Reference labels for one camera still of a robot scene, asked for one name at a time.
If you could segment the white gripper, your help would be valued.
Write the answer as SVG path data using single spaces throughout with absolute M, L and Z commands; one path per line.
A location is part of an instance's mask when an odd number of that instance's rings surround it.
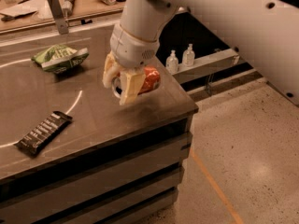
M 120 72 L 121 66 L 121 98 L 120 105 L 131 104 L 139 94 L 144 81 L 145 73 L 141 65 L 149 64 L 156 55 L 159 42 L 148 42 L 129 35 L 117 23 L 110 38 L 111 52 L 106 56 L 103 72 L 103 85 L 105 88 L 112 86 L 112 79 Z

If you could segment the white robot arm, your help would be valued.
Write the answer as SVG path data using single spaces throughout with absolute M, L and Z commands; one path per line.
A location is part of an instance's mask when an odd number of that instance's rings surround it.
M 121 78 L 122 105 L 137 97 L 161 31 L 181 7 L 299 105 L 299 12 L 279 0 L 126 0 L 103 74 L 107 88 Z

